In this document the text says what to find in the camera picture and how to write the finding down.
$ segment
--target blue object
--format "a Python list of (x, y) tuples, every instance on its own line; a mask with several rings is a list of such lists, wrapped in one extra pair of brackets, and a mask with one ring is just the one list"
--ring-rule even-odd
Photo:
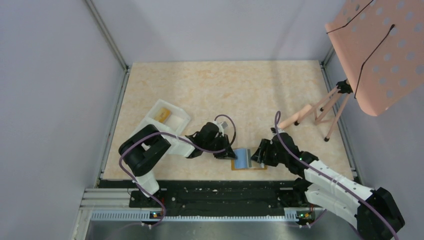
[(234, 160), (234, 167), (236, 169), (247, 169), (248, 167), (248, 161), (247, 161), (247, 154), (248, 150), (246, 148), (238, 148), (234, 150), (235, 155), (237, 156), (237, 159)]

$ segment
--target wooden leg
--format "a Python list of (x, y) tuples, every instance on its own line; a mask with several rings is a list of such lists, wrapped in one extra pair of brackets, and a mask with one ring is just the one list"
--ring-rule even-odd
[(330, 130), (328, 131), (327, 136), (325, 136), (324, 141), (328, 142), (330, 140), (330, 136), (334, 131), (334, 128), (336, 127), (337, 121), (339, 120), (340, 116), (342, 115), (343, 109), (345, 108), (346, 104), (348, 103), (350, 94), (347, 94), (346, 97), (344, 97), (343, 102), (341, 103), (340, 108), (338, 109), (337, 114), (335, 115), (334, 121), (332, 121)]
[(325, 102), (331, 95), (333, 95), (337, 91), (337, 87), (333, 88), (325, 97), (323, 97), (317, 104), (315, 104), (305, 115), (299, 117), (297, 121), (294, 122), (294, 125), (299, 125), (307, 116), (311, 115), (317, 108)]
[(322, 113), (315, 119), (315, 124), (320, 124), (320, 121), (327, 115), (327, 113), (332, 109), (332, 106), (340, 99), (341, 96), (341, 93), (336, 93), (332, 96), (330, 101), (326, 104), (328, 107), (324, 108), (324, 111), (322, 111)]

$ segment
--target white wall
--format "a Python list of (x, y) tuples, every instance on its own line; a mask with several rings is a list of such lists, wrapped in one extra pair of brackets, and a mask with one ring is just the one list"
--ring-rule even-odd
[(82, 0), (2, 0), (0, 42), (0, 239), (69, 239), (123, 70)]
[(323, 60), (345, 0), (94, 0), (127, 63)]
[[(337, 56), (327, 71), (331, 87), (346, 79)], [(424, 84), (379, 116), (365, 114), (353, 97), (341, 115), (362, 181), (390, 191), (405, 219), (402, 240), (424, 235), (423, 109)]]

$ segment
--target wooden tabletop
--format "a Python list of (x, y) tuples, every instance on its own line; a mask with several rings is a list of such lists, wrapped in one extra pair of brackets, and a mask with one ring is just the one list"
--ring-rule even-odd
[[(281, 120), (306, 104), (318, 102), (327, 89), (318, 61), (210, 61), (134, 63), (122, 101), (103, 179), (129, 179), (118, 166), (119, 146), (125, 142), (158, 99), (184, 109), (191, 122), (183, 135), (199, 131), (216, 115), (227, 114), (236, 124), (236, 148), (257, 147), (273, 137), (276, 111)], [(300, 150), (352, 179), (340, 131), (323, 138), (330, 124), (314, 125), (313, 116), (289, 133)], [(232, 137), (232, 128), (226, 132)], [(267, 170), (232, 170), (231, 161), (212, 154), (187, 159), (166, 155), (154, 167), (160, 180), (294, 180), (284, 165)]]

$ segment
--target tripod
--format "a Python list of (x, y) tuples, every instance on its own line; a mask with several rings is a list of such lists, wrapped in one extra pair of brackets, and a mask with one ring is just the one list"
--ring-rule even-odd
[[(351, 88), (351, 85), (349, 84), (349, 81), (347, 79), (344, 81), (339, 81), (336, 84), (336, 86), (325, 97), (323, 97), (317, 104), (315, 104), (307, 113), (300, 116), (299, 119), (294, 122), (294, 125), (295, 126), (299, 125), (307, 116), (311, 115), (312, 113), (314, 114), (316, 125), (328, 123), (332, 120), (330, 130), (328, 131), (327, 136), (325, 136), (324, 138), (324, 141), (328, 142), (330, 140), (331, 134), (334, 131), (334, 128), (336, 127), (336, 124), (340, 118), (340, 115), (342, 115), (343, 109), (348, 103), (351, 93), (353, 93), (353, 90)], [(347, 96), (344, 97), (343, 102), (341, 103), (340, 108), (338, 109), (338, 112), (335, 115), (335, 117), (333, 119), (323, 120), (323, 118), (333, 108), (334, 104), (336, 104), (336, 102), (342, 97), (343, 94), (347, 94)], [(322, 103), (324, 103), (328, 98), (330, 98), (330, 100), (323, 107), (319, 109), (322, 113), (319, 116), (317, 116), (318, 107)]]

